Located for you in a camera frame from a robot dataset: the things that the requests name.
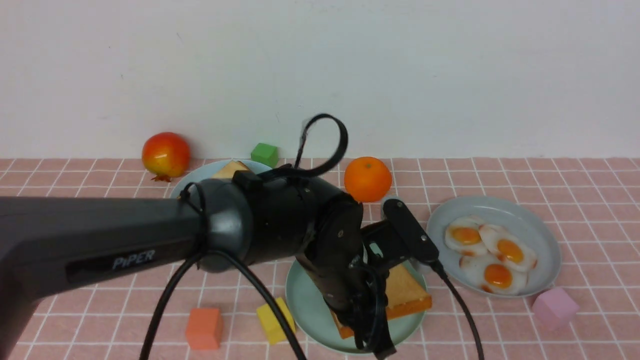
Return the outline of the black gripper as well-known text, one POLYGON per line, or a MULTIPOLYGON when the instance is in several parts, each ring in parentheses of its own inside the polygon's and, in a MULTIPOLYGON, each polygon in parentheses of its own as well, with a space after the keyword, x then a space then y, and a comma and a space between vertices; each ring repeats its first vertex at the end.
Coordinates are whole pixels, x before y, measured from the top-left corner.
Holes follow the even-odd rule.
POLYGON ((352 326, 359 351, 377 360, 397 352, 386 313, 387 279, 401 262, 401 242, 391 224, 325 224, 297 260, 338 321, 352 326))

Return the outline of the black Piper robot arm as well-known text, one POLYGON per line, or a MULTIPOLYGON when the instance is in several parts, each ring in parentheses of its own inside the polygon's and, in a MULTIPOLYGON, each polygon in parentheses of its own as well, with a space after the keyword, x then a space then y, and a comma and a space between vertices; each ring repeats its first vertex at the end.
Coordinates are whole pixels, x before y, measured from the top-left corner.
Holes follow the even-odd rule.
POLYGON ((250 266, 295 256, 357 347, 384 360, 390 337, 383 272, 365 262, 363 207, 320 178, 290 166, 189 183, 178 199, 1 198, 1 358, 7 360, 49 296, 183 261, 151 317, 149 357, 178 282, 198 265, 236 268, 254 285, 298 359, 293 328, 250 266))

